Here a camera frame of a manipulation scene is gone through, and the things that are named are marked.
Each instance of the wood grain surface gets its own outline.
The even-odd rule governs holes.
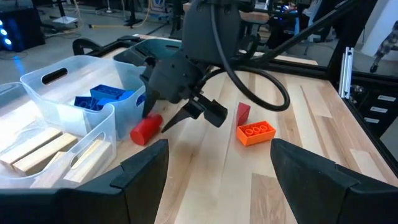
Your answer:
[[[183,10],[185,13],[191,8],[191,3],[185,3],[183,5]],[[241,15],[241,19],[244,19],[246,21],[261,21],[261,22],[267,22],[269,19],[268,13],[264,12],[239,12]]]
[[[178,123],[148,143],[166,138],[170,147],[156,223],[296,223],[275,176],[270,142],[244,147],[235,137],[239,102],[251,106],[248,123],[268,121],[277,130],[276,138],[398,186],[398,179],[328,81],[271,74],[290,93],[288,110],[276,113],[260,108],[223,73],[203,88],[206,97],[228,109],[220,128],[200,116]],[[247,72],[238,72],[238,76],[257,96],[282,103],[277,88],[265,78]],[[159,102],[165,123],[184,103]],[[121,142],[108,170],[143,149],[130,140]]]

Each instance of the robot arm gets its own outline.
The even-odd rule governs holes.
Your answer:
[[[262,70],[245,66],[256,51],[257,39],[253,39],[254,44],[248,53],[239,55],[239,10],[250,12],[253,9],[254,1],[194,1],[185,15],[182,48],[162,61],[155,62],[153,58],[146,61],[147,68],[141,75],[146,86],[143,116],[148,115],[160,97],[171,103],[188,99],[188,103],[166,124],[162,132],[185,118],[197,119],[201,113],[211,124],[220,127],[228,110],[217,101],[204,97],[201,88],[211,77],[224,71],[239,90],[259,106],[272,111],[286,110],[290,100],[282,84]],[[210,72],[213,66],[220,69]],[[244,86],[234,70],[253,72],[268,78],[281,91],[284,104],[270,105],[258,98]]]

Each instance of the red cylinder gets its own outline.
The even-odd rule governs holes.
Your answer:
[[[162,122],[163,118],[161,115],[149,115],[131,130],[131,140],[140,146],[145,146],[145,144],[147,144],[147,142],[159,131]]]

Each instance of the wooden block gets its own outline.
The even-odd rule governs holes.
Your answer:
[[[50,160],[50,162],[44,167],[43,170],[49,168],[52,164],[61,159],[61,157],[64,156],[65,154],[66,152],[57,152],[56,155]]]
[[[65,175],[64,180],[82,184],[95,177],[103,161],[107,150],[110,150],[111,143],[96,140],[72,165],[71,170]]]
[[[51,188],[61,179],[70,168],[70,161],[75,157],[75,154],[70,152],[65,153],[59,162],[53,161],[53,167],[44,171],[35,178],[35,182],[30,186],[32,189]]]
[[[77,138],[65,133],[40,149],[14,163],[14,170],[20,175],[36,174],[52,160],[57,152],[66,152],[78,142]]]
[[[2,156],[0,156],[0,162],[5,166],[12,167],[11,165],[13,163],[22,159],[36,149],[46,145],[50,141],[53,141],[61,134],[62,132],[60,130],[57,130],[55,128],[46,128],[44,131],[34,136],[33,138],[28,139],[22,144],[11,149],[9,152],[4,153]]]

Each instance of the bin handle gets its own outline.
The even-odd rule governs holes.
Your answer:
[[[54,72],[44,75],[42,77],[42,83],[44,85],[48,85],[48,84],[55,82],[58,79],[64,77],[65,75],[68,75],[68,70],[66,68],[60,68]]]

